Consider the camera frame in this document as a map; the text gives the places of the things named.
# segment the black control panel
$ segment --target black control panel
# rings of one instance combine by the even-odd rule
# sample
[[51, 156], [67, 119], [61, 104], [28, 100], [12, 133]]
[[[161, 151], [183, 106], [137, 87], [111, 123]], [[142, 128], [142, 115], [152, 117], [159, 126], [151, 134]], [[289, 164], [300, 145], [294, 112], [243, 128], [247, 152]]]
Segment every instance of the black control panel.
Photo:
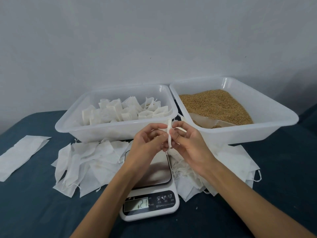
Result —
[[[132, 206], [134, 206], [134, 210], [131, 210], [131, 203], [133, 203]], [[171, 190], [166, 190], [157, 193], [126, 198], [122, 207], [122, 211], [126, 216], [132, 216], [140, 213], [171, 208], [175, 204], [176, 200], [174, 192]]]

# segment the white plastic container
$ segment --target white plastic container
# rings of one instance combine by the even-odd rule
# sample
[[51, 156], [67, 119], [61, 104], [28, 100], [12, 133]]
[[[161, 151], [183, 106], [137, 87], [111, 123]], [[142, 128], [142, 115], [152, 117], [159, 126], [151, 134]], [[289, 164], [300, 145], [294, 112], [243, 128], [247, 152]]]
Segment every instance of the white plastic container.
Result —
[[[172, 114], [163, 118], [131, 120], [114, 123], [104, 123], [97, 125], [80, 126], [82, 121], [81, 111], [89, 105], [99, 108], [98, 103], [101, 99], [114, 100], [120, 98], [124, 101], [130, 96], [135, 96], [140, 104], [145, 102], [145, 97], [154, 97], [161, 101], [161, 106], [168, 106], [172, 109]], [[151, 84], [141, 86], [126, 86], [116, 88], [105, 88], [84, 93], [58, 120], [55, 129], [61, 133], [70, 133], [82, 142], [101, 141], [104, 138], [109, 140], [133, 139], [149, 123], [165, 123], [168, 118], [177, 116], [177, 107], [172, 94], [166, 85]]]
[[[263, 140], [279, 127], [298, 122], [298, 116], [292, 110], [234, 78], [199, 78], [174, 82], [170, 85], [170, 89], [186, 122], [198, 129], [205, 140], [208, 139], [215, 144]], [[254, 124], [213, 129], [201, 128], [194, 124], [179, 95], [196, 94], [216, 89], [229, 92], [246, 109]]]

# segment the white scale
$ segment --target white scale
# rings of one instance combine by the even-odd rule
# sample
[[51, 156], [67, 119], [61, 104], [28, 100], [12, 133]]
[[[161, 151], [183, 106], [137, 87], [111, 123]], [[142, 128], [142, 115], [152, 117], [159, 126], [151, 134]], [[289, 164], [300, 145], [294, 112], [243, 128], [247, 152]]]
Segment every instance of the white scale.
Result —
[[168, 156], [160, 151], [125, 199], [120, 216], [124, 221], [140, 220], [173, 213], [178, 207], [179, 198]]

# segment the gray wall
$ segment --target gray wall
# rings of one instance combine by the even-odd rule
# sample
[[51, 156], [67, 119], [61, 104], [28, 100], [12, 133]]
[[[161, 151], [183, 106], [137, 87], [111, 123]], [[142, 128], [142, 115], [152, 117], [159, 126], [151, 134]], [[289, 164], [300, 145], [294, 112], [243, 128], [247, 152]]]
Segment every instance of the gray wall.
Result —
[[317, 102], [316, 0], [0, 0], [0, 132], [85, 91], [231, 76]]

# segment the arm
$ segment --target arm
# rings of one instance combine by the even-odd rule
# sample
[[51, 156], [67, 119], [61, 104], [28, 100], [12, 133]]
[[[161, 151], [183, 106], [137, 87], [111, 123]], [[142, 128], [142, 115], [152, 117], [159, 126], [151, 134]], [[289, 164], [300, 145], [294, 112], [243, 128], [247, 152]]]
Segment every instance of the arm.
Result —
[[71, 238], [109, 236], [113, 223], [133, 186], [142, 178], [157, 152], [166, 151], [168, 148], [168, 134], [158, 128], [167, 128], [167, 125], [149, 124], [135, 135], [129, 155], [121, 169]]
[[244, 221], [256, 238], [315, 237], [301, 224], [277, 209], [248, 187], [208, 149], [200, 132], [183, 121], [171, 129], [172, 146], [200, 176], [204, 177]]

